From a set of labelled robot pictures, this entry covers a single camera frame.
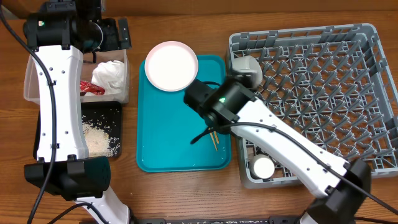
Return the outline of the white napkin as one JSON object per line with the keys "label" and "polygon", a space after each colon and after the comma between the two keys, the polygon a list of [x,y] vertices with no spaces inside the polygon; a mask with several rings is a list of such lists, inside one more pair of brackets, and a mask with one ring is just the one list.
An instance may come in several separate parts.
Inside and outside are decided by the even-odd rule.
{"label": "white napkin", "polygon": [[122,92],[125,82],[124,63],[118,60],[101,62],[92,72],[91,82],[105,89],[105,95]]}

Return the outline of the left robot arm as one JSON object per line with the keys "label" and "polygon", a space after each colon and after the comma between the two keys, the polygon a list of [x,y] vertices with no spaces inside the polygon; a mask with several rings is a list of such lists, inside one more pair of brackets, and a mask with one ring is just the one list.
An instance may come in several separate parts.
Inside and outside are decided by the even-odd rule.
{"label": "left robot arm", "polygon": [[47,1],[28,16],[24,35],[39,84],[40,137],[25,179],[42,193],[84,207],[101,223],[132,223],[110,186],[108,158],[90,157],[83,134],[83,56],[131,47],[125,19],[103,19],[100,1]]}

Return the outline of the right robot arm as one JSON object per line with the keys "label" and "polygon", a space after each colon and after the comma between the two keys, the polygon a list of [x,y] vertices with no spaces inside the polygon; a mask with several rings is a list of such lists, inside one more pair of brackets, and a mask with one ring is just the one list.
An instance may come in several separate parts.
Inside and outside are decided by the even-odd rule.
{"label": "right robot arm", "polygon": [[297,223],[354,223],[371,189],[371,168],[364,161],[348,162],[312,143],[233,78],[218,88],[196,80],[184,101],[210,130],[253,142],[298,177],[315,200]]}

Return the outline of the red snack wrapper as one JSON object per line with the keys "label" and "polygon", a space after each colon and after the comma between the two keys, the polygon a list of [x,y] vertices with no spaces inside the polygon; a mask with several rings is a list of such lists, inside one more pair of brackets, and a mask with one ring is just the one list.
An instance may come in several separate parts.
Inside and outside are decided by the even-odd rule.
{"label": "red snack wrapper", "polygon": [[103,95],[105,89],[88,81],[80,81],[80,93],[92,93],[94,95]]}

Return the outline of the grey bowl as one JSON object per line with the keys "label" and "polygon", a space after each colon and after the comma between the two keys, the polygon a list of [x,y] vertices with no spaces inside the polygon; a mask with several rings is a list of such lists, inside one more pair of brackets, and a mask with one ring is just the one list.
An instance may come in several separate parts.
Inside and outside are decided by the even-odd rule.
{"label": "grey bowl", "polygon": [[256,89],[262,82],[262,68],[259,62],[250,55],[232,61],[231,75],[250,89]]}

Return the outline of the large white plate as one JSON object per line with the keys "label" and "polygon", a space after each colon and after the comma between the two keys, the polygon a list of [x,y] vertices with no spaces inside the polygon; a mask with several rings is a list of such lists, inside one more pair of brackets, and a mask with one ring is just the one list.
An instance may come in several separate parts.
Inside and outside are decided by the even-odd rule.
{"label": "large white plate", "polygon": [[175,92],[189,86],[198,73],[198,59],[186,44],[162,42],[147,54],[144,70],[149,82],[162,91]]}

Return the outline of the leftover rice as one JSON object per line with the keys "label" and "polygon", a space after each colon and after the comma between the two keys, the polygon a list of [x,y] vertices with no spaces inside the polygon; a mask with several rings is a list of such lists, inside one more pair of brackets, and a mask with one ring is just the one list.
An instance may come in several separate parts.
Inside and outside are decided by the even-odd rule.
{"label": "leftover rice", "polygon": [[90,157],[118,157],[121,152],[121,129],[115,121],[100,115],[82,116],[83,134]]}

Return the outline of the white cup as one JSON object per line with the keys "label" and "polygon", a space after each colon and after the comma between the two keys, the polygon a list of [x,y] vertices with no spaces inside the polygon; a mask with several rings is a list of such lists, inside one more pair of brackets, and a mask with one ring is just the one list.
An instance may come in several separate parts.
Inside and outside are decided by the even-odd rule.
{"label": "white cup", "polygon": [[249,161],[249,170],[257,179],[269,179],[274,175],[275,165],[269,157],[259,154]]}

